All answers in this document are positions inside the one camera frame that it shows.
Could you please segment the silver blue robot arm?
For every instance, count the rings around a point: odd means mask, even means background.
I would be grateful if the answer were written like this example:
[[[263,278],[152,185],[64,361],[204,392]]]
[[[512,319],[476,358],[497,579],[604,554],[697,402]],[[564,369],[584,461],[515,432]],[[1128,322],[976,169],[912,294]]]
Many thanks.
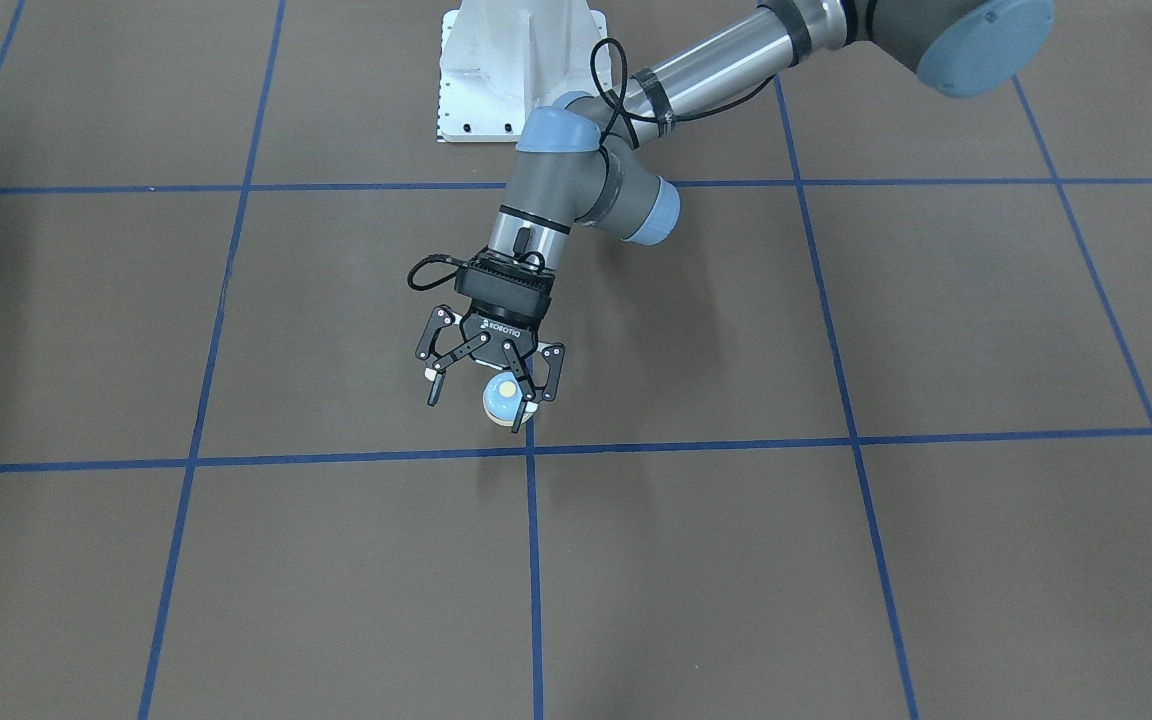
[[[778,73],[855,41],[876,45],[938,94],[986,94],[1036,56],[1053,20],[1051,1],[760,1],[748,17],[664,63],[623,73],[616,85],[604,85],[596,65],[626,65],[626,50],[599,38],[588,51],[593,90],[526,114],[485,245],[471,258],[433,253],[416,264],[448,266],[445,281],[468,300],[462,313],[434,306],[422,329],[415,357],[429,406],[462,361],[492,370],[483,410],[511,432],[556,400],[567,351],[539,333],[573,229],[654,247],[679,223],[679,190],[641,164],[641,146],[735,109]]]

